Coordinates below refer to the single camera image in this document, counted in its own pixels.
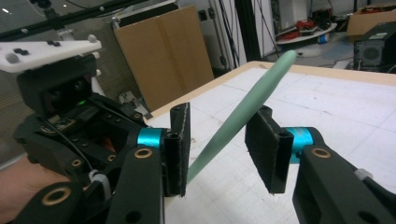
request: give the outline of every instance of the blue joint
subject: blue joint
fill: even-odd
[[[162,131],[158,128],[142,128],[137,137],[137,145],[160,148]]]
[[[297,158],[297,154],[300,154],[305,146],[314,145],[312,134],[305,127],[292,127],[286,128],[286,130],[294,135],[290,163],[300,163],[300,159]]]

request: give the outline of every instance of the cardboard box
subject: cardboard box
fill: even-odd
[[[346,34],[351,41],[359,39],[380,22],[396,21],[396,11],[363,14],[363,9],[349,17]]]
[[[151,111],[214,79],[194,7],[114,32]]]

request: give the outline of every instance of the table surface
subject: table surface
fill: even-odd
[[[191,156],[205,144],[272,63],[247,63],[152,112],[148,124],[170,127],[173,105],[191,102]],[[327,145],[396,192],[396,76],[294,65],[265,103],[281,127],[312,126]],[[285,194],[271,195],[248,155],[244,129],[193,179],[185,198],[165,200],[167,223],[298,223]]]

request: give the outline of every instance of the light green rod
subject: light green rod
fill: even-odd
[[[224,121],[204,150],[191,165],[187,177],[190,183],[216,155],[236,136],[275,90],[280,79],[289,71],[296,59],[294,50],[287,51],[247,93],[241,103]]]

